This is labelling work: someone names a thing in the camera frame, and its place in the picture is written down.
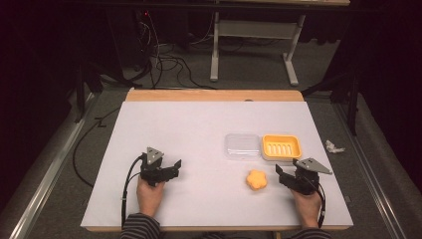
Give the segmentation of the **clear plastic container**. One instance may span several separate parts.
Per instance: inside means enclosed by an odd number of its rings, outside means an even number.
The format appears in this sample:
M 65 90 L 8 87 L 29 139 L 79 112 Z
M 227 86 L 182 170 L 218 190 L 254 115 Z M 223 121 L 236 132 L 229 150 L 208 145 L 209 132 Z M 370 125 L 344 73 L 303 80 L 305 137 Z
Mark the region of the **clear plastic container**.
M 224 152 L 233 160 L 255 160 L 261 156 L 260 138 L 252 133 L 229 133 L 225 136 Z

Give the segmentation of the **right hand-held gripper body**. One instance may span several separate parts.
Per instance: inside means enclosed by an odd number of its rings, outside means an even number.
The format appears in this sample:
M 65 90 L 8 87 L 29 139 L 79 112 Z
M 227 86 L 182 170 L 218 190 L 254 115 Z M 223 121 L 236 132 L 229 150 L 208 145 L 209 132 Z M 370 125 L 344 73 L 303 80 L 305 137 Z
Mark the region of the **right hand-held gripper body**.
M 320 173 L 331 175 L 331 170 L 314 158 L 294 159 L 293 165 L 297 168 L 294 191 L 303 195 L 310 195 L 318 190 Z

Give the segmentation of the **orange flower-shaped soap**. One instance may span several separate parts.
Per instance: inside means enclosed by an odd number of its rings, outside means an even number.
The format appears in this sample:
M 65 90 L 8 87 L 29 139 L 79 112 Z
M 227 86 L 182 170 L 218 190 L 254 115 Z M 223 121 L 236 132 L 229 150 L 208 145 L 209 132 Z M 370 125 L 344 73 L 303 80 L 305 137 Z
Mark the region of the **orange flower-shaped soap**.
M 260 190 L 267 186 L 267 176 L 264 171 L 252 169 L 246 177 L 246 183 L 252 190 Z

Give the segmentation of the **yellow soap dish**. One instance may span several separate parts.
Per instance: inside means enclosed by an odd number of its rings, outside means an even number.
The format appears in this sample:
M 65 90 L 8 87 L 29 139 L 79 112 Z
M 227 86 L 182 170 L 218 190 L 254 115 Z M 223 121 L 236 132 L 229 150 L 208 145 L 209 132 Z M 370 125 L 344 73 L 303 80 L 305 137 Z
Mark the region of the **yellow soap dish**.
M 298 159 L 302 156 L 300 141 L 295 135 L 265 134 L 262 137 L 262 156 L 265 160 Z

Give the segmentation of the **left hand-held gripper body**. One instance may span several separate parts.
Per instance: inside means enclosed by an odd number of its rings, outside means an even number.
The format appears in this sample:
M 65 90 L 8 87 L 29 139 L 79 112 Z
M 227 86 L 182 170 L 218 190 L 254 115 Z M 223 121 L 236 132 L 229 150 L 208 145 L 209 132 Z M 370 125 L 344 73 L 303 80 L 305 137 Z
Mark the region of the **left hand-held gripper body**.
M 140 157 L 140 177 L 150 186 L 165 181 L 161 168 L 163 155 L 164 153 L 160 150 L 148 146 L 146 153 L 143 153 Z

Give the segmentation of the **person's right hand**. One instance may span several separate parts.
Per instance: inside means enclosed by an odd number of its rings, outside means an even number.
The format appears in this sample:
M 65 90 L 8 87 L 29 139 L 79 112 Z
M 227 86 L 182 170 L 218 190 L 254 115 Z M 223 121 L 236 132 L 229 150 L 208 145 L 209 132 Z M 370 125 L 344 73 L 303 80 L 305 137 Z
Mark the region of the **person's right hand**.
M 295 199 L 296 209 L 303 228 L 318 228 L 318 214 L 321 208 L 321 199 L 314 192 L 303 195 L 294 190 L 291 193 Z

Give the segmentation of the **person's left hand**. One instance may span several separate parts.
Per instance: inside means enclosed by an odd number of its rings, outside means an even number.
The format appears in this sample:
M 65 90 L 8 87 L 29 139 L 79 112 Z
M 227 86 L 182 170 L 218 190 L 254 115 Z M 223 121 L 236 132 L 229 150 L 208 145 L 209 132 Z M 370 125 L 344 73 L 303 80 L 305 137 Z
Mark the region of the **person's left hand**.
M 140 213 L 150 217 L 156 214 L 163 197 L 164 185 L 164 182 L 159 182 L 150 186 L 145 180 L 138 180 L 136 196 Z

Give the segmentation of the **dark computer tower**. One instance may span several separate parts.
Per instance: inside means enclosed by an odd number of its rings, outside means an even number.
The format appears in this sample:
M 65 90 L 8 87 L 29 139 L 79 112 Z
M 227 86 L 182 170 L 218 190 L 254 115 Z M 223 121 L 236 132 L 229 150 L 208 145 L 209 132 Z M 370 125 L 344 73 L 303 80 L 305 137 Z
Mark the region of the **dark computer tower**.
M 156 43 L 155 31 L 152 26 L 152 20 L 149 12 L 146 10 L 135 9 L 133 11 L 135 25 L 136 53 L 139 55 L 139 69 L 145 69 L 150 62 L 150 56 Z

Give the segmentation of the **white table cover sheet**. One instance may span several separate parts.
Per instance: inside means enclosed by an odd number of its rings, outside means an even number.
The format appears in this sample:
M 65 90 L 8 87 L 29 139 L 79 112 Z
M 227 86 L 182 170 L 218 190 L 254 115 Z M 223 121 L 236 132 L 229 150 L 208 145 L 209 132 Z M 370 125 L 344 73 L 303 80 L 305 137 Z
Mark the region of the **white table cover sheet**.
M 164 153 L 164 166 L 179 159 L 178 177 L 166 183 L 156 214 L 165 231 L 279 230 L 300 221 L 293 196 L 275 165 L 259 157 L 233 160 L 224 152 L 229 133 L 298 137 L 304 157 L 324 166 L 325 153 L 304 102 L 125 102 L 122 104 L 82 225 L 117 231 L 123 213 L 137 211 L 136 184 L 127 182 L 135 159 L 148 146 Z M 264 171 L 268 184 L 252 190 L 246 177 Z

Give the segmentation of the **white metal desk frame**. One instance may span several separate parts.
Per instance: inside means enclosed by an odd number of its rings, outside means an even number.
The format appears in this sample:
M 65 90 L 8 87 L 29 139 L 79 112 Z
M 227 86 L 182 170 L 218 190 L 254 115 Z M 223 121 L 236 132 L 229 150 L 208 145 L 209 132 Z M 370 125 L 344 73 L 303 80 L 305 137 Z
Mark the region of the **white metal desk frame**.
M 219 39 L 221 37 L 259 38 L 290 40 L 290 49 L 282 54 L 290 85 L 296 87 L 299 80 L 293 65 L 293 55 L 301 35 L 305 15 L 300 15 L 293 23 L 275 23 L 241 20 L 221 20 L 214 14 L 213 51 L 211 55 L 210 81 L 219 79 Z

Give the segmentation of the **silver floor rail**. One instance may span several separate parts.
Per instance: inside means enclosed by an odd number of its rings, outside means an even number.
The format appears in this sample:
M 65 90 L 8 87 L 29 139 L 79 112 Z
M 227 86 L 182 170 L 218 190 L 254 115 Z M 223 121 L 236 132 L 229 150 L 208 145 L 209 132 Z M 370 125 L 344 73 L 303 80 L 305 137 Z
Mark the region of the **silver floor rail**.
M 349 141 L 351 142 L 353 151 L 357 155 L 357 163 L 360 170 L 362 171 L 363 178 L 368 186 L 372 199 L 379 211 L 381 218 L 384 222 L 384 225 L 387 228 L 387 231 L 391 239 L 407 239 L 406 235 L 403 233 L 400 223 L 397 221 L 397 217 L 392 208 L 389 198 L 382 189 L 378 178 L 376 177 L 371 165 L 369 164 L 368 158 L 363 151 L 363 148 L 360 142 L 357 139 L 357 136 L 351 132 L 351 129 L 346 122 L 346 113 L 343 110 L 343 107 L 339 104 L 334 104 L 333 109 L 335 113 L 339 116 L 340 123 L 344 128 Z
M 99 94 L 89 93 L 83 99 L 86 109 L 80 119 L 77 107 L 71 109 L 28 171 L 24 185 L 31 189 L 31 192 L 26 192 L 29 199 L 24 203 L 25 208 L 18 214 L 19 220 L 7 239 L 29 238 L 67 163 L 68 154 L 87 121 L 86 115 L 95 107 L 99 97 Z

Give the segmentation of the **crumpled white paper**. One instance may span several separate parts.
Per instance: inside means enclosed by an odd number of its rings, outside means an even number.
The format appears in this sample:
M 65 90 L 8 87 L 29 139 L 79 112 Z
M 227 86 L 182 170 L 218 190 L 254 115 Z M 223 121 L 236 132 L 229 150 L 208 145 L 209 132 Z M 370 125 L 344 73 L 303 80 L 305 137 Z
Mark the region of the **crumpled white paper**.
M 345 151 L 344 147 L 336 147 L 330 140 L 325 141 L 325 149 L 330 153 L 341 153 Z

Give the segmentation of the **black metal stand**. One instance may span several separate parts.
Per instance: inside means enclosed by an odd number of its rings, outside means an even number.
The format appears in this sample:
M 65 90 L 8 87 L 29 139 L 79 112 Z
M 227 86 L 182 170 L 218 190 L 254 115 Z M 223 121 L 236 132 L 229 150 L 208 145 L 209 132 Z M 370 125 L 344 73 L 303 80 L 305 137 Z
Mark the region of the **black metal stand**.
M 349 131 L 356 135 L 356 113 L 358 97 L 358 70 L 357 67 L 348 66 L 345 71 L 333 77 L 324 78 L 321 82 L 302 91 L 304 97 L 331 88 L 329 96 L 332 103 L 347 102 L 346 125 Z
M 101 75 L 106 75 L 124 86 L 133 87 L 133 82 L 126 80 L 123 76 L 106 69 L 100 64 L 79 60 L 76 76 L 76 122 L 80 122 L 88 111 L 85 87 L 88 87 L 92 93 L 101 93 L 103 91 L 104 87 L 101 83 Z

